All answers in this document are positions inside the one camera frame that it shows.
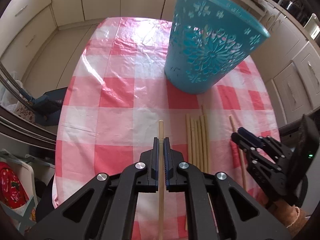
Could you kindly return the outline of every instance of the blue plastic basket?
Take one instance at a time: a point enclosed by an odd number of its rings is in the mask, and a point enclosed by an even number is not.
[[[178,89],[203,93],[269,36],[230,0],[177,0],[165,74]]]

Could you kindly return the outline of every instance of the red and white tablecloth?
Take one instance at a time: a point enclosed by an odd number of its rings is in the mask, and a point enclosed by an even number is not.
[[[251,57],[211,90],[189,95],[164,75],[171,22],[108,18],[85,47],[71,79],[61,112],[56,143],[53,203],[57,207],[100,172],[113,175],[139,160],[158,136],[187,160],[185,114],[199,117],[204,104],[210,127],[210,172],[224,171],[242,184],[232,156],[229,115],[256,135],[279,139],[275,115]],[[249,193],[258,186],[248,175]],[[164,239],[187,236],[183,193],[165,192]],[[156,239],[158,194],[139,194],[132,239]]]

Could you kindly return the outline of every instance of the checkered tablecloth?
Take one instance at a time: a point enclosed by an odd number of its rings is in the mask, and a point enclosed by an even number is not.
[[[171,22],[108,18],[96,29],[74,71],[64,100],[56,143],[55,207],[100,172],[113,175],[139,160],[158,136],[187,160],[185,114],[199,117],[204,104],[210,127],[210,172],[224,171],[242,184],[232,156],[229,115],[256,135],[279,139],[275,115],[251,57],[211,90],[189,95],[164,75]],[[258,186],[248,175],[249,193]],[[183,193],[165,192],[164,239],[187,236]],[[156,239],[158,194],[139,194],[132,239]]]

